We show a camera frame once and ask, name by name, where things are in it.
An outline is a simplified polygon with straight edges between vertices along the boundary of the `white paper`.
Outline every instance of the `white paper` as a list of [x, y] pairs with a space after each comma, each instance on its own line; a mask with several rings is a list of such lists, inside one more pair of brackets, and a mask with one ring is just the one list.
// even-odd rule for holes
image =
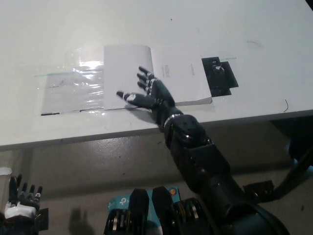
[[104, 109], [125, 108], [126, 102], [116, 92], [144, 94], [137, 85], [138, 67], [153, 71], [151, 50], [143, 45], [117, 45], [104, 47]]
[[176, 104], [199, 104], [195, 101], [211, 98], [198, 47], [156, 47], [151, 55], [155, 76]]

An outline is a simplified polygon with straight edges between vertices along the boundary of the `robotic hand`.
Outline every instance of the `robotic hand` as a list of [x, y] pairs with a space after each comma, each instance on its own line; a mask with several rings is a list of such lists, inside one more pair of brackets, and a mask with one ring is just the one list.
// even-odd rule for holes
[[151, 110], [162, 131], [171, 117], [179, 116], [182, 112], [175, 107], [173, 97], [161, 80], [143, 67], [139, 67], [139, 70], [141, 72], [137, 74], [139, 78], [137, 84], [146, 95], [123, 91], [118, 91], [116, 94], [134, 106]]
[[35, 221], [40, 208], [40, 197], [43, 187], [30, 187], [27, 194], [27, 183], [23, 184], [19, 194], [22, 175], [12, 176], [9, 183], [9, 199], [5, 206], [4, 221], [0, 227], [1, 235], [36, 235], [38, 228]]
[[[167, 88], [151, 72], [143, 67], [139, 70], [138, 86], [146, 95], [123, 91], [116, 94], [132, 105], [152, 111], [183, 179], [200, 196], [219, 232], [224, 235], [288, 235], [285, 226], [248, 198], [233, 180], [227, 160], [198, 121], [175, 107]], [[180, 228], [176, 234], [191, 233]]]

